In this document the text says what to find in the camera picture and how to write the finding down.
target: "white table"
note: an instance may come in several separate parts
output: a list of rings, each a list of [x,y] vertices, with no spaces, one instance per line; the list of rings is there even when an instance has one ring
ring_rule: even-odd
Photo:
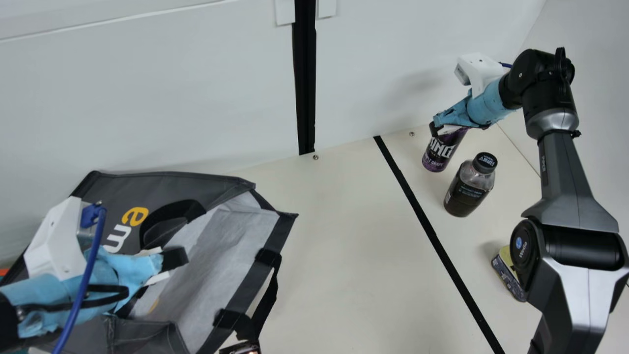
[[[374,141],[317,155],[232,173],[299,213],[263,351],[490,353]]]
[[[499,127],[470,131],[446,171],[428,172],[421,155],[429,136],[426,126],[383,139],[504,351],[526,353],[541,313],[512,298],[490,260],[539,199],[539,177]],[[496,186],[471,216],[452,217],[445,191],[480,151],[498,157]],[[317,155],[230,173],[256,182],[278,210],[300,214],[282,252],[263,351],[491,353],[374,140]],[[211,165],[181,169],[207,173]],[[598,354],[626,352],[628,328],[625,291]]]
[[[430,140],[428,126],[385,135],[383,140],[504,351],[526,353],[541,312],[514,300],[490,261],[509,243],[522,211],[540,199],[539,176],[498,126],[469,131],[441,173],[429,172],[421,164]],[[494,190],[470,216],[452,217],[443,208],[445,192],[459,165],[481,151],[498,158]],[[597,353],[626,352],[627,329],[629,290],[611,314]]]

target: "purple drink bottle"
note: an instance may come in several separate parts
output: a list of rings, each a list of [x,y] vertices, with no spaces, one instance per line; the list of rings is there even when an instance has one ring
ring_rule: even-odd
[[[430,135],[432,137],[423,158],[421,158],[424,167],[432,172],[443,171],[468,130],[469,127],[456,125],[444,125],[435,128],[435,122],[430,122]]]

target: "black bottle cap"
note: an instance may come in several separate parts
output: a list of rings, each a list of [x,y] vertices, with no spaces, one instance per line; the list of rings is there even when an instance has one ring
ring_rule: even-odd
[[[472,161],[472,167],[476,171],[484,174],[492,173],[496,169],[496,166],[498,166],[498,159],[488,152],[481,152],[476,155]]]

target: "blue gripper cover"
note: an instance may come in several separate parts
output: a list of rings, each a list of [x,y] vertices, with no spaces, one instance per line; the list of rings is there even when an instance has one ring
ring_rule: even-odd
[[[115,311],[120,310],[147,280],[162,271],[164,256],[151,254],[149,256],[127,256],[125,254],[113,254],[103,247],[98,249],[98,259],[111,266],[118,274],[118,285],[129,288],[129,296],[116,305]]]
[[[500,79],[487,85],[485,91],[478,97],[472,98],[472,90],[467,96],[451,108],[433,117],[436,127],[444,124],[460,125],[463,127],[486,128],[504,119],[515,110],[503,106],[498,84]]]
[[[76,323],[84,323],[100,314],[119,310],[144,286],[149,278],[162,270],[164,256],[151,254],[148,256],[128,256],[125,254],[111,254],[103,247],[98,249],[98,256],[94,264],[94,271],[90,284],[122,285],[129,289],[129,296],[117,304],[101,307],[81,309]],[[82,276],[70,278],[60,282],[51,274],[40,275],[20,282],[0,287],[12,306],[24,304],[60,304],[72,301],[76,296]],[[112,294],[93,293],[89,299],[99,299]],[[18,326],[20,338],[41,336],[62,327],[69,315],[69,311],[47,312],[31,311]]]

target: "yellow logo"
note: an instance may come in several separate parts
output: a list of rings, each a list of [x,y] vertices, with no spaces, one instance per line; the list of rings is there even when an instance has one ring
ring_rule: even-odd
[[[118,231],[120,234],[109,234],[107,236],[107,240],[115,243],[115,246],[105,244],[103,248],[106,249],[110,253],[116,253],[120,251],[123,243],[126,238],[131,234],[131,227],[136,227],[140,225],[144,219],[148,216],[148,209],[143,207],[135,207],[129,209],[126,213],[122,215],[122,224],[116,224],[114,226],[114,231]]]
[[[136,227],[140,225],[144,221],[144,219],[147,218],[147,216],[148,216],[147,208],[143,208],[143,207],[131,208],[124,215],[122,215],[122,223],[126,224],[127,222],[129,222],[129,225],[131,225],[132,227]]]

